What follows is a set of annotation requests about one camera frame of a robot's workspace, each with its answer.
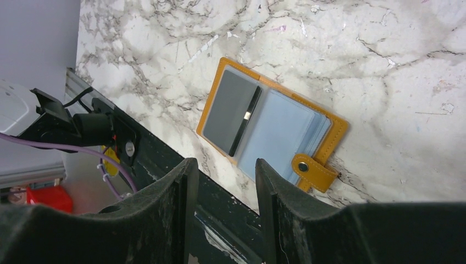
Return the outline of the yellow leather card holder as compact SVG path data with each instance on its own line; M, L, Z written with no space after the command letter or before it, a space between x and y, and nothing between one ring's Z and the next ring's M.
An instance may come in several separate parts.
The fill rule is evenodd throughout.
M232 67L262 88L234 156L210 142L203 129L223 71ZM338 176L328 159L346 135L348 121L264 75L229 58L220 59L213 85L197 126L197 134L256 179L256 160L266 160L285 180L304 191L326 192Z

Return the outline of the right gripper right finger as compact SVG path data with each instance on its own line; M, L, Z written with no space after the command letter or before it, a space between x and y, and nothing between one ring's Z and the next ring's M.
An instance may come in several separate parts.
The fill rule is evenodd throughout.
M266 263L465 263L465 203L326 204L256 161Z

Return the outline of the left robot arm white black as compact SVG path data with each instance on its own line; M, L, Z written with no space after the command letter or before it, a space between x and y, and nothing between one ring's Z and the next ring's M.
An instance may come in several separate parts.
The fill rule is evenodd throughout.
M88 87L66 104L37 89L1 80L1 139L35 147L78 152L83 147L114 143L109 114L90 110L82 98ZM86 113L71 114L69 106L83 104Z

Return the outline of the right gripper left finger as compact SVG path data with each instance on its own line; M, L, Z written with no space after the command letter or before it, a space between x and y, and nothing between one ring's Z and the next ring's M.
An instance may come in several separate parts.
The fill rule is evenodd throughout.
M188 263L195 158L98 213L1 206L1 263Z

